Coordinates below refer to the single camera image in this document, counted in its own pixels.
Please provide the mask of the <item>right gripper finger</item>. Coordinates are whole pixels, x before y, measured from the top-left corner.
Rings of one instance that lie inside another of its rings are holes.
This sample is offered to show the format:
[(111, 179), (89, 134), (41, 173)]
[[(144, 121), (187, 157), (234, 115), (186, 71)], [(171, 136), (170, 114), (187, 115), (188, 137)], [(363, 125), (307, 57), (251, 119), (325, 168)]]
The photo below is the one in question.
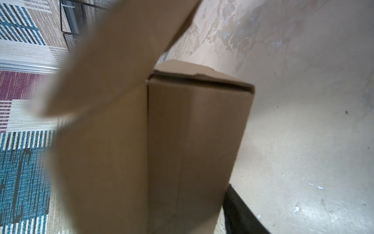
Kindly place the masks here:
[(231, 184), (225, 194), (223, 211), (227, 234), (270, 234), (250, 211)]

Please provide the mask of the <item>brown cardboard box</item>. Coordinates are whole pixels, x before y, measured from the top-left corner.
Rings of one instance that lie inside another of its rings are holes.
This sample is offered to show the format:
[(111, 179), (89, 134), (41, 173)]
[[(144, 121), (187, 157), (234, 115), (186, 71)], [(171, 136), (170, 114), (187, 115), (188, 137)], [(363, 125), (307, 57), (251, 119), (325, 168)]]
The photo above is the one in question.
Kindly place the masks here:
[(75, 233), (214, 232), (255, 87), (158, 63), (199, 5), (118, 1), (40, 83), (33, 110), (68, 119), (46, 160)]

